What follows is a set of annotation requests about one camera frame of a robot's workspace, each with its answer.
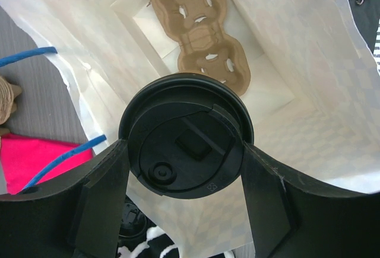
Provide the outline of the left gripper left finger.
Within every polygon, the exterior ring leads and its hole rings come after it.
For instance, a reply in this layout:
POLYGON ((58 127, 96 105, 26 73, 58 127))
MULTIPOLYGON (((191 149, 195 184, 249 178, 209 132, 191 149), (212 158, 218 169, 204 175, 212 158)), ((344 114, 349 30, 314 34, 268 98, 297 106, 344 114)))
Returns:
POLYGON ((1 195, 1 257, 115 257, 128 173, 120 139, 58 177, 1 195))

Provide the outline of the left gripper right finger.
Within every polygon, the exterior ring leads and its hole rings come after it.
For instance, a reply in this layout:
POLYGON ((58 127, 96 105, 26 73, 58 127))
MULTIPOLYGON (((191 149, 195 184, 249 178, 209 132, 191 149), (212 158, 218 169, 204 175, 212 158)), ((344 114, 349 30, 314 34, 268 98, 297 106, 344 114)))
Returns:
POLYGON ((342 189, 246 144, 241 169, 256 257, 378 257, 379 194, 342 189))

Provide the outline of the black plastic cup lid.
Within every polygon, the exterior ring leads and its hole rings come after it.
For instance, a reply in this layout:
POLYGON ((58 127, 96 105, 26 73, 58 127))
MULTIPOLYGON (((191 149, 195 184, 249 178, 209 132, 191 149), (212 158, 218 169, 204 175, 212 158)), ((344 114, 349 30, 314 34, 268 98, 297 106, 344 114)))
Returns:
POLYGON ((243 101, 226 85, 179 73, 132 98, 119 137, 127 141, 131 172, 143 186, 170 198, 197 199, 239 177, 254 129, 243 101))

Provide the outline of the checkered paper takeout bag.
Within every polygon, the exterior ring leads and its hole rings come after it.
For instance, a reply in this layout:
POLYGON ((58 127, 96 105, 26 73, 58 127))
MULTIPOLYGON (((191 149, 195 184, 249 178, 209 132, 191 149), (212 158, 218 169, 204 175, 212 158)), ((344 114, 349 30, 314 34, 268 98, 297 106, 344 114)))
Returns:
MULTIPOLYGON (((226 1, 225 32, 242 45, 251 72, 247 91, 236 94, 254 129, 246 144, 324 183, 379 194, 379 69, 349 0, 226 1)), ((121 139, 121 117, 146 85, 199 74, 179 72, 181 49, 151 0, 1 0, 1 7, 49 49, 95 156, 121 139)), ((212 195, 176 199, 147 189, 129 164, 125 196, 180 257, 210 257, 254 245, 241 169, 212 195)), ((22 191, 51 174, 44 167, 22 191)))

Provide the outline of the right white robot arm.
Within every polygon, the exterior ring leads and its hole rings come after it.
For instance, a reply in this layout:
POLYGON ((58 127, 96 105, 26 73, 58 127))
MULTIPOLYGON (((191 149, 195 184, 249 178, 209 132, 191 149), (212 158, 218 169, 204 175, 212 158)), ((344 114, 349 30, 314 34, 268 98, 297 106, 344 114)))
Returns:
POLYGON ((349 4, 356 27, 373 52, 379 26, 379 0, 349 0, 349 4))

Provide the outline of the single cardboard cup carrier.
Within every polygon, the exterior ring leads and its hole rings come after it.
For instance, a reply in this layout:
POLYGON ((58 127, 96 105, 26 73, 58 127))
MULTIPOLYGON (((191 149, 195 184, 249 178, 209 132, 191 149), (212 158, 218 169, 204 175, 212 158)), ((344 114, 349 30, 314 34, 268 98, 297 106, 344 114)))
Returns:
POLYGON ((240 42, 224 29, 226 0, 151 0, 168 37, 178 43, 179 72, 207 75, 242 96, 251 72, 240 42))

